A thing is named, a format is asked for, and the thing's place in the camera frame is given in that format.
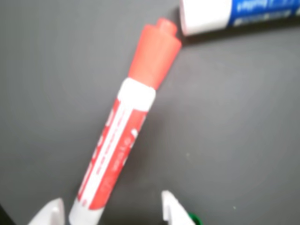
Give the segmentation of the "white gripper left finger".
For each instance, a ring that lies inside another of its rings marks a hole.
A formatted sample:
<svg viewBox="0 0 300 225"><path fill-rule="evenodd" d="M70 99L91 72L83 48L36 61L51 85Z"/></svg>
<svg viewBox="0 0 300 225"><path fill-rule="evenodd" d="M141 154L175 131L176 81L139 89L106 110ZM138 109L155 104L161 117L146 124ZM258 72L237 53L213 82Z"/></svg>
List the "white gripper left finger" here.
<svg viewBox="0 0 300 225"><path fill-rule="evenodd" d="M61 198L48 202L31 219L28 225L64 225L65 208Z"/></svg>

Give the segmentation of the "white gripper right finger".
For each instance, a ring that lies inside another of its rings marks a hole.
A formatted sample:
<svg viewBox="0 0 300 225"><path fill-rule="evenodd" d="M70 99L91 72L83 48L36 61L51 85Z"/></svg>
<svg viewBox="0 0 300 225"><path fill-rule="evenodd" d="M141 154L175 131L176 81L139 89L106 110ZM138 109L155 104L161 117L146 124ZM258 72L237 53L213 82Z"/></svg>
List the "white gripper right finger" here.
<svg viewBox="0 0 300 225"><path fill-rule="evenodd" d="M188 212L169 190L161 193L163 220L168 225L195 225Z"/></svg>

